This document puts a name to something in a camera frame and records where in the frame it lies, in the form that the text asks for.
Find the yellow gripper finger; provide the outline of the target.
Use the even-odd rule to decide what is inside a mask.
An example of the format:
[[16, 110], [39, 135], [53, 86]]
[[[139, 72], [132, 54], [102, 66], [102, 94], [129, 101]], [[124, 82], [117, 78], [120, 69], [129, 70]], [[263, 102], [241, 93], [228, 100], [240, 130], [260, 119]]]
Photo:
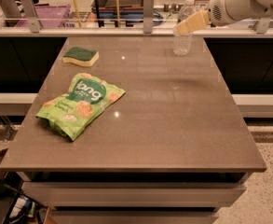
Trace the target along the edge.
[[190, 15], [187, 19], [180, 21], [175, 26], [176, 35], [187, 35], [195, 31], [205, 29], [210, 23], [206, 10], [200, 10]]

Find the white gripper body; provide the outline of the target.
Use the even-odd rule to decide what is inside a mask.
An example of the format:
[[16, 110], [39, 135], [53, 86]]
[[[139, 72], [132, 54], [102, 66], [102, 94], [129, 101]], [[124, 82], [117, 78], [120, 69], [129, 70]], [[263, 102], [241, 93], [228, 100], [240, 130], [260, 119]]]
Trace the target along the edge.
[[210, 0], [207, 6], [212, 25], [225, 26], [253, 15], [252, 0]]

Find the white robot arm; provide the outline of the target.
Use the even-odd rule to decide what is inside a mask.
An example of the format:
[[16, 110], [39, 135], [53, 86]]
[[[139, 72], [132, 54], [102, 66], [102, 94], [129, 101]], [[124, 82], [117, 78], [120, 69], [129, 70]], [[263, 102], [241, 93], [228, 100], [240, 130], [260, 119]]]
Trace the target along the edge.
[[175, 36], [205, 29], [208, 25], [226, 26], [249, 18], [262, 19], [273, 14], [273, 0], [210, 0], [200, 10], [180, 21], [174, 28]]

